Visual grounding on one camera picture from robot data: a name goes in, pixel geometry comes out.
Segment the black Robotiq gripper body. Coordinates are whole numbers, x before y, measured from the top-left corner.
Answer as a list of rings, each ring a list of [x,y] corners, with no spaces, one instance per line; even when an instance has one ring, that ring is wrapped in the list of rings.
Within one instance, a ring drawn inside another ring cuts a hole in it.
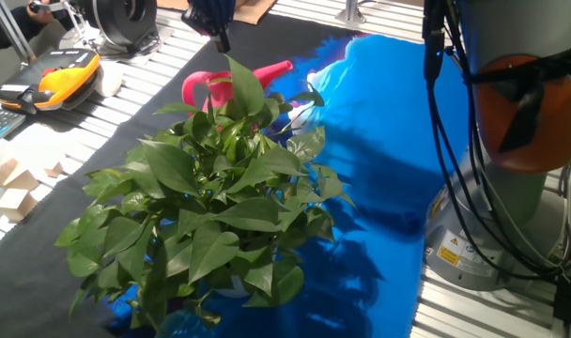
[[[218,36],[224,32],[236,10],[236,0],[188,0],[188,8],[181,20],[204,36]]]

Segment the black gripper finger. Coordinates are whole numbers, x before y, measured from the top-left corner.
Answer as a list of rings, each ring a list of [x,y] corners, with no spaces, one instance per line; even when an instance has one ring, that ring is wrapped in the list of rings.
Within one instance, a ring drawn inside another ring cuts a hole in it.
[[[212,41],[215,43],[217,51],[221,54],[227,54],[231,50],[227,29],[220,29],[217,34],[212,37]]]

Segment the person hand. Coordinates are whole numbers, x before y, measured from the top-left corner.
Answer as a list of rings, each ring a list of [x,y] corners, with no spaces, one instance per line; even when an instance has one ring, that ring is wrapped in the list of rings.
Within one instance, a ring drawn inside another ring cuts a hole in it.
[[[40,5],[35,5],[34,1],[30,1],[26,7],[29,17],[36,23],[48,24],[54,21],[54,15],[51,11],[46,11],[40,8]]]

